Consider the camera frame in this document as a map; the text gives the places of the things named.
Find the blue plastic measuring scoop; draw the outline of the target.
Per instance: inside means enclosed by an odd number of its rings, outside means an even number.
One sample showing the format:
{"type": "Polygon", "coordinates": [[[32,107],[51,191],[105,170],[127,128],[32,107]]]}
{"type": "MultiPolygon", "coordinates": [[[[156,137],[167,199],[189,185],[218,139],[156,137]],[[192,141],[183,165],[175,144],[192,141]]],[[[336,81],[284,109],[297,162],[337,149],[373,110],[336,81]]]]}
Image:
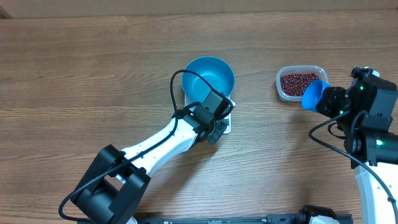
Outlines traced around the blue plastic measuring scoop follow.
{"type": "Polygon", "coordinates": [[[320,79],[311,82],[302,96],[302,108],[317,113],[316,106],[320,102],[324,90],[328,87],[331,85],[320,79]]]}

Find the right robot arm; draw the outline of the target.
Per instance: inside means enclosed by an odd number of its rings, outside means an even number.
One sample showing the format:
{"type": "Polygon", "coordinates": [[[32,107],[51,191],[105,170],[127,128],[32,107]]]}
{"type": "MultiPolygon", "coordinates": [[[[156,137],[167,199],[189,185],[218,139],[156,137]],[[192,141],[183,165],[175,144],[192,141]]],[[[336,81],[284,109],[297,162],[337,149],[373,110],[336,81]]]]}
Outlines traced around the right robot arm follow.
{"type": "Polygon", "coordinates": [[[361,198],[363,223],[397,223],[397,135],[389,132],[397,85],[369,67],[355,67],[351,86],[324,87],[315,110],[337,123],[361,198]]]}

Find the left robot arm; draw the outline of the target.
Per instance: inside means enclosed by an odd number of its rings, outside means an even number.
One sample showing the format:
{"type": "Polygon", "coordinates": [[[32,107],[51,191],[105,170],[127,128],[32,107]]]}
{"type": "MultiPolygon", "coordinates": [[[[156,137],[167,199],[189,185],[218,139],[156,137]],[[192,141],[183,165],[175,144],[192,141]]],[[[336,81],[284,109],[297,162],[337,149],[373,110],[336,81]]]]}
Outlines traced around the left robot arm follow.
{"type": "Polygon", "coordinates": [[[234,107],[233,101],[212,90],[203,102],[178,110],[149,139],[123,150],[112,145],[102,148],[70,196],[86,215],[77,222],[136,223],[134,214],[153,173],[198,142],[215,144],[234,107]]]}

